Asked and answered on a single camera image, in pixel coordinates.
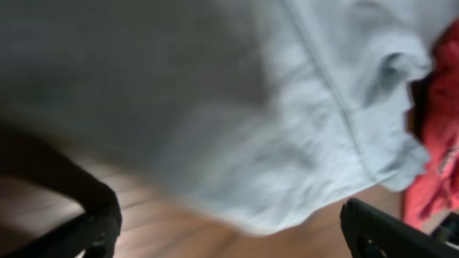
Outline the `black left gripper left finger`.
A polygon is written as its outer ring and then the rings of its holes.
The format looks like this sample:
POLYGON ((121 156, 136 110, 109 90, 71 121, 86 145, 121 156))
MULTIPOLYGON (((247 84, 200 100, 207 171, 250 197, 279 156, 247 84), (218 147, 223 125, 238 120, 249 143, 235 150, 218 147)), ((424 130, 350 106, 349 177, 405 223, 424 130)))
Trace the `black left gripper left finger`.
POLYGON ((1 124, 1 174, 67 196, 85 211, 6 253, 6 258, 114 255, 122 226, 115 192, 50 143, 27 131, 1 124))

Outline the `light blue t-shirt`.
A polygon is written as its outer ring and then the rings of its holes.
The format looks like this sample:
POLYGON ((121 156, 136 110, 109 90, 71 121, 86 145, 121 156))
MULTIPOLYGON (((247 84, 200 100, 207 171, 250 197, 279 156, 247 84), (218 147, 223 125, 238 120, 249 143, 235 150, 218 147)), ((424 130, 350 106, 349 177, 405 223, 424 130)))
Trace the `light blue t-shirt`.
POLYGON ((249 234, 429 156, 410 83, 456 1, 3 1, 1 119, 249 234))

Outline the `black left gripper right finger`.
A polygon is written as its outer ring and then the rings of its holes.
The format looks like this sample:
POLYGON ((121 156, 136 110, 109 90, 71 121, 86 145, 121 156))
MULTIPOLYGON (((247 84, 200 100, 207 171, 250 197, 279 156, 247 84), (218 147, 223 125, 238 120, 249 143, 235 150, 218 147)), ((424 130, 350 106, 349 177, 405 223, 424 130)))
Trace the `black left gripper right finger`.
POLYGON ((359 199, 341 207, 340 222, 353 258, 458 258, 457 249, 359 199))

